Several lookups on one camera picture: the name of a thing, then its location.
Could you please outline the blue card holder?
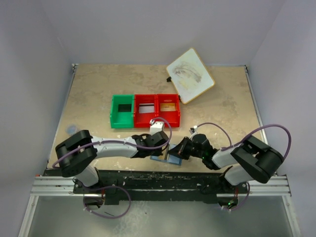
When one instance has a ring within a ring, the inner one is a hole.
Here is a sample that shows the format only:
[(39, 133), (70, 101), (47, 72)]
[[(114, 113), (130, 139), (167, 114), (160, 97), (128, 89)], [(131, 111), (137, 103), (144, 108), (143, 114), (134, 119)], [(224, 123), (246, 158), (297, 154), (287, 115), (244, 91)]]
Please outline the blue card holder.
[(162, 163), (181, 166), (182, 160), (168, 153), (168, 151), (170, 149), (173, 149), (175, 146), (176, 146), (175, 144), (168, 145), (167, 149), (162, 152), (162, 156), (150, 156), (150, 159), (154, 161), (159, 161)]

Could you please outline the orange yellow credit card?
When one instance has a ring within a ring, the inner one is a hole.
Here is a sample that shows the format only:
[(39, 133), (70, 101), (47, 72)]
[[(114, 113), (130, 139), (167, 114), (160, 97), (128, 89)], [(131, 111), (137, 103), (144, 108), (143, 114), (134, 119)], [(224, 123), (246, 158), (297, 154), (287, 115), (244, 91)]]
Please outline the orange yellow credit card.
[(160, 104), (160, 111), (161, 112), (176, 111), (176, 105), (175, 105), (175, 103), (161, 103)]

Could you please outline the black credit card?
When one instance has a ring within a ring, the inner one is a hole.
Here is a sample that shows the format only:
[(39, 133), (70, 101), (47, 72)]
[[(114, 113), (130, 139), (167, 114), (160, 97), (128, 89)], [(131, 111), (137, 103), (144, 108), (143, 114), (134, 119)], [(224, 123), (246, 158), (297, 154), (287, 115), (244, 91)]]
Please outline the black credit card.
[(132, 104), (119, 104), (118, 105), (118, 112), (131, 112), (132, 111)]

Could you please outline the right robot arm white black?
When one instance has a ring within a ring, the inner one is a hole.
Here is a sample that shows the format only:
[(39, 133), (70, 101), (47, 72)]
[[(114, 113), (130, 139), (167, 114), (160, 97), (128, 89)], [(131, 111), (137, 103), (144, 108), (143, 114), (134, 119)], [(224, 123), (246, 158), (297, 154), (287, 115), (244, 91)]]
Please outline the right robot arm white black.
[(265, 184), (284, 161), (283, 156), (254, 136), (227, 150), (215, 149), (204, 134), (185, 137), (168, 154), (180, 159), (200, 158), (210, 170), (229, 167), (220, 180), (220, 189), (231, 193), (237, 185), (255, 180)]

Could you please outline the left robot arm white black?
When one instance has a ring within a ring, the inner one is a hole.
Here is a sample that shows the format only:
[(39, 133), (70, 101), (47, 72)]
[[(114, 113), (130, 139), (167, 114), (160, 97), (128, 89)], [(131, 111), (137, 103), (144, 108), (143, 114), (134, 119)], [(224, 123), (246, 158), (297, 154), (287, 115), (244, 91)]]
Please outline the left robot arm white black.
[(75, 177), (91, 194), (101, 190), (102, 182), (96, 168), (90, 164), (95, 159), (124, 157), (146, 158), (160, 155), (172, 137), (164, 131), (133, 135), (123, 139), (105, 139), (91, 136), (88, 130), (81, 130), (56, 146), (57, 161), (52, 165), (63, 177)]

